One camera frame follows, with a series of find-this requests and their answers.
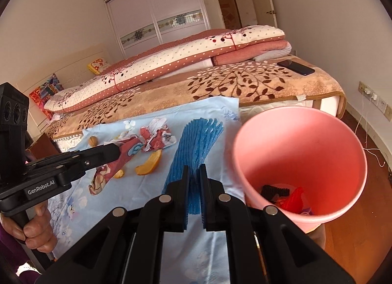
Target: purple sleeve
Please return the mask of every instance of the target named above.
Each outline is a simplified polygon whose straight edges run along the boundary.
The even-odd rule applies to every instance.
[[[29,258],[22,246],[8,234],[0,224],[0,252],[4,255],[9,266],[16,273],[19,266],[25,264]],[[34,284],[40,274],[34,271],[24,271],[20,275],[23,284]]]

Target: pink bucket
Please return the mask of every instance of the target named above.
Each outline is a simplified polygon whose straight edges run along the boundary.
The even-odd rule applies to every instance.
[[[358,200],[367,162],[351,129],[317,109],[285,106],[264,111],[242,126],[234,166],[249,206],[271,205],[263,185],[302,187],[314,215],[282,210],[304,232],[338,218]]]

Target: white cable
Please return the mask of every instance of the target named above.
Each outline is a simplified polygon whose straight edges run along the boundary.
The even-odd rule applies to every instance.
[[[385,160],[384,160],[384,163],[383,163],[383,165],[381,165],[381,163],[380,163],[380,161],[379,161],[379,159],[378,159],[378,157],[377,157],[377,155],[375,155],[374,153],[371,153],[369,150],[378,150],[378,151],[380,151],[381,152],[381,150],[380,149],[376,149],[376,148],[374,148],[374,149],[365,149],[365,148],[363,148],[364,150],[366,150],[368,153],[370,153],[371,155],[373,155],[373,156],[375,156],[376,157],[376,159],[377,159],[377,162],[378,162],[378,165],[382,168],[384,165],[385,165]]]
[[[365,148],[367,148],[367,136],[368,136],[368,132],[367,132],[367,113],[369,112],[369,106],[367,106],[367,108],[366,108],[366,116],[365,116],[365,132],[366,132],[366,138],[365,138]]]
[[[363,92],[362,92],[362,112],[361,112],[361,117],[360,117],[360,119],[358,120],[358,123],[357,123],[357,126],[356,126],[356,128],[355,128],[354,134],[357,134],[358,126],[359,126],[359,123],[361,122],[362,115],[363,115]]]
[[[363,112],[364,112],[363,97],[364,97],[364,95],[363,95],[363,92],[362,92],[362,112],[361,112],[361,117],[359,118],[359,121],[358,121],[357,126],[356,126],[355,131],[354,131],[354,134],[355,134],[355,135],[357,134],[357,130],[358,130],[359,123],[361,122],[362,117],[363,117]],[[365,118],[364,118],[364,119],[365,119],[365,132],[366,132],[366,138],[365,138],[365,148],[363,148],[363,149],[366,150],[366,151],[367,151],[368,153],[370,153],[371,155],[375,156],[376,159],[377,159],[378,165],[382,168],[382,167],[385,165],[385,161],[384,161],[383,165],[381,165],[381,163],[380,163],[380,161],[379,161],[377,155],[375,155],[374,153],[370,152],[369,150],[378,150],[379,152],[381,152],[381,154],[384,154],[384,153],[383,153],[380,149],[378,149],[378,148],[367,149],[367,137],[368,137],[368,132],[367,132],[367,114],[368,114],[368,112],[369,112],[369,108],[367,108],[367,110],[366,110],[366,116],[365,116]],[[386,157],[386,158],[387,158],[387,161],[389,162],[388,156],[387,156],[386,154],[383,155],[383,156]]]

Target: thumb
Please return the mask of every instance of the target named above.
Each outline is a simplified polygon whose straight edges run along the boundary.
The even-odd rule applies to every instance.
[[[48,200],[34,206],[34,211],[39,217],[42,217],[47,207],[48,207]]]

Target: smartphone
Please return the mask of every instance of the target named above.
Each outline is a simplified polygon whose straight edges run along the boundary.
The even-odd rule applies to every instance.
[[[286,67],[300,75],[307,76],[314,73],[314,69],[306,67],[302,64],[296,63],[295,61],[286,59],[277,63],[277,65]]]

